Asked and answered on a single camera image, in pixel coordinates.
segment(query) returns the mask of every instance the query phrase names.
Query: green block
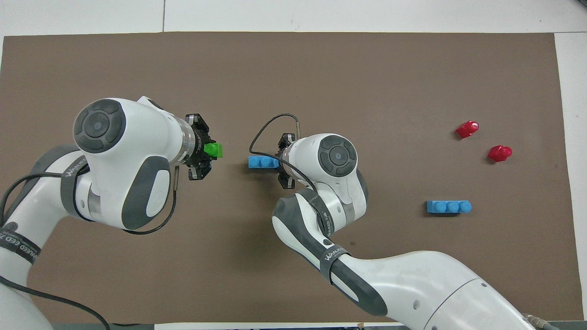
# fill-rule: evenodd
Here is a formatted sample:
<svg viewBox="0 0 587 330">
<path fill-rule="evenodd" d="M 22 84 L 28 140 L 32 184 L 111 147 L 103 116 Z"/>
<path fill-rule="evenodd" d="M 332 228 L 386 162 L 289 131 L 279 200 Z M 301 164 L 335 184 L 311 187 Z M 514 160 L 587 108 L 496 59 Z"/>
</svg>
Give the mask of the green block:
<svg viewBox="0 0 587 330">
<path fill-rule="evenodd" d="M 222 158 L 222 145 L 218 142 L 206 143 L 204 145 L 204 152 L 209 154 L 210 157 Z"/>
</svg>

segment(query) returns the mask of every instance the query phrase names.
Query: cable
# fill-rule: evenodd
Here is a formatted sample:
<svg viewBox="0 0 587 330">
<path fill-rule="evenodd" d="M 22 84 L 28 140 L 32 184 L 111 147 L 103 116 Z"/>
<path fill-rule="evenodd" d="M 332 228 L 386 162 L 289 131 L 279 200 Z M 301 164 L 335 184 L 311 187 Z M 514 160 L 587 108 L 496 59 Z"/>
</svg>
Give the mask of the cable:
<svg viewBox="0 0 587 330">
<path fill-rule="evenodd" d="M 41 172 L 41 173 L 33 173 L 33 174 L 28 174 L 26 176 L 21 177 L 20 179 L 18 179 L 16 182 L 14 182 L 10 188 L 7 189 L 6 193 L 4 193 L 4 196 L 2 197 L 2 201 L 0 202 L 0 223 L 2 224 L 2 226 L 4 226 L 4 208 L 6 207 L 6 202 L 8 201 L 8 196 L 10 196 L 10 193 L 14 191 L 14 189 L 21 184 L 24 181 L 28 181 L 30 179 L 35 179 L 38 177 L 56 177 L 56 178 L 61 178 L 61 174 L 60 173 L 53 173 L 53 172 Z M 78 302 L 75 302 L 73 300 L 69 300 L 63 297 L 59 297 L 56 295 L 52 295 L 52 294 L 47 294 L 35 289 L 31 289 L 31 288 L 27 288 L 24 287 L 23 285 L 14 283 L 10 280 L 7 280 L 6 278 L 0 276 L 0 283 L 6 285 L 9 288 L 13 288 L 15 290 L 18 291 L 22 291 L 28 294 L 32 294 L 32 295 L 36 295 L 37 297 L 41 297 L 41 298 L 45 298 L 45 299 L 50 299 L 50 300 L 54 300 L 54 301 L 58 301 L 58 302 L 62 302 L 64 304 L 68 304 L 74 307 L 77 307 L 79 309 L 81 309 L 82 311 L 86 311 L 90 314 L 92 314 L 93 316 L 95 316 L 106 328 L 106 330 L 110 330 L 110 326 L 108 325 L 108 323 L 106 322 L 106 320 L 100 315 L 98 314 L 98 312 L 94 311 L 93 309 L 82 305 Z"/>
<path fill-rule="evenodd" d="M 522 316 L 525 317 L 534 328 L 539 328 L 539 329 L 544 329 L 544 330 L 559 330 L 559 328 L 551 325 L 547 321 L 544 321 L 543 319 L 541 319 L 537 316 L 534 316 L 532 314 L 522 313 Z"/>
<path fill-rule="evenodd" d="M 4 193 L 4 196 L 2 197 L 2 202 L 0 203 L 0 211 L 1 211 L 1 213 L 0 213 L 0 225 L 2 227 L 5 225 L 5 222 L 6 222 L 4 220 L 4 208 L 6 208 L 6 202 L 8 201 L 8 196 L 23 181 L 27 181 L 27 180 L 30 180 L 30 179 L 36 179 L 38 177 L 58 177 L 58 178 L 61 178 L 61 174 L 60 173 L 53 173 L 53 172 L 41 172 L 41 173 L 28 174 L 28 175 L 25 175 L 25 176 L 21 177 L 16 182 L 14 182 L 10 186 L 10 188 L 7 189 L 6 193 Z"/>
<path fill-rule="evenodd" d="M 291 165 L 288 161 L 285 161 L 283 158 L 272 155 L 272 154 L 268 154 L 268 153 L 262 153 L 259 151 L 253 151 L 253 145 L 255 144 L 255 142 L 257 142 L 257 139 L 259 138 L 259 136 L 261 135 L 261 133 L 263 133 L 263 131 L 267 128 L 267 126 L 269 126 L 269 124 L 271 124 L 271 122 L 273 122 L 275 119 L 279 118 L 279 117 L 283 117 L 283 116 L 289 116 L 291 118 L 293 118 L 296 122 L 296 131 L 298 132 L 298 136 L 296 137 L 297 139 L 299 139 L 299 120 L 296 116 L 292 115 L 291 113 L 280 113 L 277 116 L 271 118 L 268 122 L 266 122 L 263 127 L 259 130 L 259 133 L 257 133 L 257 135 L 255 136 L 255 138 L 253 139 L 253 141 L 251 141 L 251 145 L 249 146 L 249 152 L 252 154 L 258 154 L 260 156 L 267 156 L 267 157 L 271 157 L 273 159 L 277 159 L 278 161 L 282 162 L 283 164 L 286 164 L 287 166 L 289 166 L 292 170 L 296 171 L 304 180 L 306 180 L 306 182 L 312 187 L 312 189 L 316 192 L 316 186 L 314 186 L 312 180 L 310 180 L 306 174 L 303 174 L 302 171 L 298 170 L 297 167 Z"/>
<path fill-rule="evenodd" d="M 164 225 L 166 225 L 169 220 L 171 219 L 171 216 L 173 216 L 173 212 L 175 212 L 176 210 L 176 204 L 177 204 L 177 182 L 178 182 L 178 178 L 179 178 L 179 173 L 180 173 L 180 167 L 176 166 L 175 167 L 175 171 L 174 171 L 174 181 L 173 181 L 173 203 L 171 205 L 171 211 L 169 211 L 169 215 L 167 216 L 167 218 L 165 219 L 165 221 L 163 221 L 160 225 L 158 225 L 156 228 L 147 230 L 147 231 L 134 231 L 134 230 L 128 230 L 128 229 L 123 229 L 125 232 L 129 233 L 129 234 L 133 234 L 133 235 L 146 235 L 146 234 L 151 234 L 156 232 L 157 230 L 163 228 Z"/>
<path fill-rule="evenodd" d="M 66 298 L 62 298 L 62 297 L 59 297 L 59 296 L 56 296 L 56 295 L 46 294 L 44 292 L 37 291 L 35 289 L 24 287 L 24 286 L 22 286 L 20 284 L 17 284 L 17 283 L 14 283 L 12 281 L 9 281 L 9 280 L 7 280 L 6 278 L 4 278 L 2 276 L 0 276 L 0 283 L 6 285 L 9 288 L 16 289 L 18 291 L 22 291 L 22 292 L 25 292 L 25 293 L 28 293 L 28 294 L 36 295 L 37 297 L 46 298 L 46 299 L 50 299 L 50 300 L 54 300 L 54 301 L 59 301 L 59 302 L 62 302 L 62 303 L 65 303 L 65 304 L 68 304 L 68 305 L 77 307 L 77 308 L 79 308 L 79 309 L 81 309 L 83 311 L 86 311 L 86 312 L 94 315 L 104 325 L 104 327 L 106 328 L 106 330 L 110 330 L 110 325 L 108 325 L 108 323 L 106 322 L 106 320 L 100 314 L 98 314 L 98 312 L 96 312 L 93 309 L 91 309 L 91 308 L 89 308 L 89 307 L 87 307 L 85 305 L 82 305 L 82 304 L 80 304 L 78 302 L 75 302 L 73 300 L 69 300 L 69 299 L 66 299 Z"/>
</svg>

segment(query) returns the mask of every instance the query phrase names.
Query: black strap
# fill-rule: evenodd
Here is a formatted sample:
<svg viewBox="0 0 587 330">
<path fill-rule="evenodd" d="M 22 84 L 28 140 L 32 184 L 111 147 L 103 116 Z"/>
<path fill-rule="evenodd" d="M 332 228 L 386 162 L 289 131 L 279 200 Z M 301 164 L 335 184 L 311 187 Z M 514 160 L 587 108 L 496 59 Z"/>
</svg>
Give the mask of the black strap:
<svg viewBox="0 0 587 330">
<path fill-rule="evenodd" d="M 0 230 L 0 247 L 20 255 L 31 264 L 35 262 L 41 253 L 41 248 L 31 240 L 4 228 Z"/>
<path fill-rule="evenodd" d="M 332 220 L 332 215 L 330 214 L 326 203 L 324 203 L 320 195 L 312 189 L 302 189 L 298 191 L 298 194 L 308 201 L 314 210 L 316 210 L 319 218 L 318 227 L 320 227 L 324 236 L 330 237 L 334 233 L 334 221 Z"/>
<path fill-rule="evenodd" d="M 330 284 L 332 284 L 332 279 L 330 277 L 330 269 L 332 268 L 332 264 L 343 254 L 350 255 L 350 253 L 346 251 L 345 248 L 335 244 L 324 251 L 320 257 L 320 274 Z"/>
<path fill-rule="evenodd" d="M 75 203 L 77 177 L 87 173 L 88 170 L 86 157 L 80 156 L 61 174 L 61 203 L 63 203 L 63 207 L 72 217 L 93 222 L 93 220 L 81 215 Z"/>
</svg>

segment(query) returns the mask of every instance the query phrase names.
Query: silver connector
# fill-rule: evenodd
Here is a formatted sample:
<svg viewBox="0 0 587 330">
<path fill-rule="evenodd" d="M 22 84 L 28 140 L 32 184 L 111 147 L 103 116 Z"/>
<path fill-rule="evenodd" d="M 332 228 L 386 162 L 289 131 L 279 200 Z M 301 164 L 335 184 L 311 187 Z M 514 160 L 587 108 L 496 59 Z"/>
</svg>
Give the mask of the silver connector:
<svg viewBox="0 0 587 330">
<path fill-rule="evenodd" d="M 183 120 L 179 117 L 175 117 L 175 116 L 173 116 L 173 118 L 175 118 L 177 123 L 180 125 L 182 142 L 181 142 L 180 151 L 177 153 L 175 158 L 173 158 L 169 162 L 170 167 L 174 167 L 174 166 L 178 166 L 179 164 L 183 164 L 185 157 L 190 156 L 192 153 L 194 153 L 194 149 L 195 149 L 194 130 L 191 128 L 191 126 L 187 122 L 185 122 L 185 120 Z"/>
</svg>

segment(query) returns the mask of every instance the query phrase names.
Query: black cable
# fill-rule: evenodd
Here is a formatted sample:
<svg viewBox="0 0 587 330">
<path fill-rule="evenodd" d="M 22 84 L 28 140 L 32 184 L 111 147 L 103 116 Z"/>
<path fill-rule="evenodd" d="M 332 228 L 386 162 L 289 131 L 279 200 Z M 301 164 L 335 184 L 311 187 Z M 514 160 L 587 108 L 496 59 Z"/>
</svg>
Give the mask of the black cable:
<svg viewBox="0 0 587 330">
<path fill-rule="evenodd" d="M 91 308 L 89 308 L 89 307 L 87 307 L 85 305 L 82 305 L 82 304 L 80 304 L 78 302 L 75 302 L 73 300 L 69 300 L 69 299 L 66 299 L 66 298 L 62 298 L 62 297 L 59 297 L 59 296 L 56 296 L 56 295 L 46 294 L 44 292 L 37 291 L 35 289 L 24 287 L 24 286 L 22 286 L 20 284 L 17 284 L 17 283 L 14 283 L 12 281 L 9 281 L 9 280 L 7 280 L 6 278 L 4 278 L 2 276 L 0 276 L 0 283 L 6 285 L 9 288 L 16 289 L 18 291 L 22 291 L 22 292 L 25 292 L 25 293 L 28 293 L 28 294 L 36 295 L 37 297 L 41 297 L 41 298 L 45 298 L 45 299 L 50 299 L 50 300 L 54 300 L 54 301 L 59 301 L 59 302 L 62 302 L 64 304 L 68 304 L 68 305 L 77 307 L 77 308 L 81 309 L 82 311 L 86 311 L 86 312 L 94 315 L 104 325 L 104 327 L 106 328 L 106 330 L 110 330 L 110 325 L 108 325 L 108 323 L 106 322 L 106 320 L 100 314 L 98 314 L 98 312 L 96 312 L 93 309 L 91 309 Z"/>
<path fill-rule="evenodd" d="M 283 117 L 283 116 L 289 116 L 291 118 L 293 118 L 296 122 L 296 125 L 299 127 L 299 120 L 296 116 L 292 115 L 291 113 L 280 113 L 279 115 L 271 118 L 268 122 L 266 122 L 263 127 L 259 130 L 259 133 L 257 133 L 257 135 L 255 136 L 255 138 L 253 139 L 253 141 L 251 141 L 251 145 L 249 146 L 249 152 L 252 154 L 258 154 L 260 156 L 267 156 L 267 157 L 271 157 L 273 159 L 277 159 L 278 161 L 282 162 L 283 164 L 286 164 L 287 166 L 289 166 L 292 170 L 296 171 L 304 180 L 306 180 L 306 182 L 312 187 L 312 189 L 315 192 L 318 192 L 316 189 L 316 186 L 314 186 L 312 180 L 310 180 L 306 174 L 303 174 L 302 171 L 298 170 L 297 167 L 291 165 L 288 161 L 285 161 L 283 158 L 272 155 L 272 154 L 268 154 L 268 153 L 262 153 L 259 151 L 253 151 L 253 145 L 255 144 L 255 142 L 257 142 L 257 139 L 259 138 L 259 136 L 261 135 L 261 133 L 263 133 L 263 131 L 267 128 L 267 126 L 269 126 L 269 124 L 271 124 L 271 122 L 273 122 L 275 119 L 279 118 L 279 117 Z"/>
<path fill-rule="evenodd" d="M 4 208 L 6 207 L 6 202 L 8 201 L 8 196 L 10 196 L 10 193 L 14 191 L 14 189 L 21 184 L 24 181 L 30 180 L 30 179 L 36 179 L 38 177 L 56 177 L 56 178 L 61 178 L 61 174 L 60 173 L 53 173 L 53 172 L 41 172 L 41 173 L 33 173 L 33 174 L 28 174 L 26 176 L 21 177 L 20 179 L 18 179 L 16 182 L 14 182 L 10 188 L 7 189 L 6 193 L 4 193 L 4 196 L 2 197 L 2 201 L 0 203 L 0 223 L 2 224 L 2 226 L 4 226 Z M 79 309 L 81 309 L 82 311 L 86 311 L 90 314 L 92 314 L 93 316 L 95 316 L 106 328 L 106 330 L 110 330 L 110 326 L 108 325 L 108 323 L 106 322 L 106 320 L 100 315 L 98 314 L 98 312 L 94 311 L 93 309 L 82 305 L 78 302 L 75 302 L 73 300 L 69 300 L 63 297 L 59 297 L 56 295 L 52 295 L 52 294 L 47 294 L 35 289 L 31 289 L 31 288 L 27 288 L 24 287 L 23 285 L 14 283 L 10 280 L 7 280 L 6 278 L 0 276 L 0 283 L 6 285 L 9 288 L 13 288 L 15 290 L 18 291 L 22 291 L 25 292 L 27 294 L 32 294 L 32 295 L 36 295 L 37 297 L 41 297 L 41 298 L 45 298 L 45 299 L 50 299 L 50 300 L 54 300 L 54 301 L 58 301 L 58 302 L 62 302 L 64 304 L 68 304 L 74 307 L 77 307 Z"/>
<path fill-rule="evenodd" d="M 6 193 L 4 193 L 4 196 L 2 196 L 2 202 L 0 203 L 0 211 L 1 211 L 1 213 L 0 213 L 0 224 L 1 224 L 2 227 L 5 225 L 5 222 L 6 222 L 4 220 L 4 208 L 6 208 L 6 202 L 8 201 L 8 196 L 22 182 L 27 181 L 27 180 L 30 180 L 30 179 L 36 179 L 38 177 L 58 177 L 58 178 L 61 178 L 61 173 L 41 172 L 41 173 L 28 174 L 28 175 L 25 175 L 25 176 L 21 177 L 16 182 L 14 182 L 10 186 L 10 188 L 7 189 Z"/>
<path fill-rule="evenodd" d="M 163 226 L 169 222 L 169 220 L 171 219 L 171 216 L 173 215 L 173 212 L 175 212 L 175 210 L 176 210 L 176 204 L 177 204 L 177 190 L 173 190 L 173 204 L 171 205 L 171 211 L 169 211 L 169 215 L 167 216 L 165 221 L 163 221 L 156 228 L 146 230 L 146 231 L 134 231 L 134 230 L 128 230 L 128 229 L 123 229 L 123 230 L 125 232 L 127 232 L 129 234 L 133 234 L 133 235 L 146 235 L 146 234 L 154 233 L 157 230 L 163 228 Z"/>
</svg>

